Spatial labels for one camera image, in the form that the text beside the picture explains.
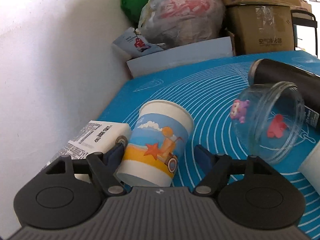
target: bottle label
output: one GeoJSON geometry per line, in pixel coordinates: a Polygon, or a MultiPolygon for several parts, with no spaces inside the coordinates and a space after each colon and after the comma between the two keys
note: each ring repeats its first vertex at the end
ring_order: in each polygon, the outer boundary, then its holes
{"type": "Polygon", "coordinates": [[[304,106],[305,122],[312,127],[316,127],[319,119],[319,113],[315,112],[311,108],[304,106]]]}

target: cloud print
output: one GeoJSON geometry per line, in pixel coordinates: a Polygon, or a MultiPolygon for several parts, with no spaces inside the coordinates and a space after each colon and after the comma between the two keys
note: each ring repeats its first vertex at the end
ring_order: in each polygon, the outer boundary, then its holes
{"type": "Polygon", "coordinates": [[[148,121],[148,122],[138,126],[138,128],[147,128],[147,127],[151,127],[151,128],[156,129],[160,132],[162,131],[162,128],[159,128],[159,124],[157,124],[156,122],[152,122],[152,121],[148,121]]]}

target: purple toy bear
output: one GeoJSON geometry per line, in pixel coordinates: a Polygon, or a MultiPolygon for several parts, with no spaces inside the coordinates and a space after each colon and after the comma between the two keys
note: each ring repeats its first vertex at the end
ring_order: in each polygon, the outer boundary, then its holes
{"type": "Polygon", "coordinates": [[[231,119],[239,119],[240,123],[244,123],[249,104],[249,100],[241,101],[239,99],[236,99],[235,101],[233,101],[230,111],[231,119]]]}

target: metal screw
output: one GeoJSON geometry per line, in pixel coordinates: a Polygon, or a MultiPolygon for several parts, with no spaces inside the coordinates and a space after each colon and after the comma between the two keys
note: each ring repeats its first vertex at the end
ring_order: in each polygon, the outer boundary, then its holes
{"type": "Polygon", "coordinates": [[[123,187],[121,186],[111,186],[108,188],[109,193],[111,194],[120,194],[123,192],[123,187]]]}
{"type": "Polygon", "coordinates": [[[196,192],[199,194],[208,194],[211,192],[211,188],[208,186],[199,186],[196,187],[196,192]]]}

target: orange starfish print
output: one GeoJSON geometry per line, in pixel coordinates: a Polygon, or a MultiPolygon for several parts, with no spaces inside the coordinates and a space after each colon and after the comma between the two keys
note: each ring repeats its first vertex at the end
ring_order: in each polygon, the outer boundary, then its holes
{"type": "Polygon", "coordinates": [[[148,147],[148,150],[144,153],[145,155],[152,155],[154,159],[157,159],[157,155],[160,153],[160,150],[158,148],[159,143],[155,143],[154,145],[150,145],[146,143],[146,146],[148,147]]]}

